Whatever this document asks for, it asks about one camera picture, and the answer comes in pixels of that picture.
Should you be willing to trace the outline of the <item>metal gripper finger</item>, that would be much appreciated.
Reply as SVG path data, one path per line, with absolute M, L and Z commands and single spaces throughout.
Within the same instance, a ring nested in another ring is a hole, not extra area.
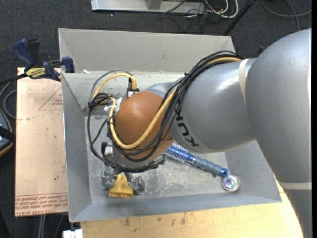
M 119 172 L 114 171 L 106 171 L 102 172 L 102 185 L 104 190 L 110 190 L 114 187 L 115 182 L 118 178 Z
M 133 189 L 134 195 L 140 195 L 145 191 L 145 182 L 141 176 L 133 176 L 132 173 L 124 173 L 128 185 Z

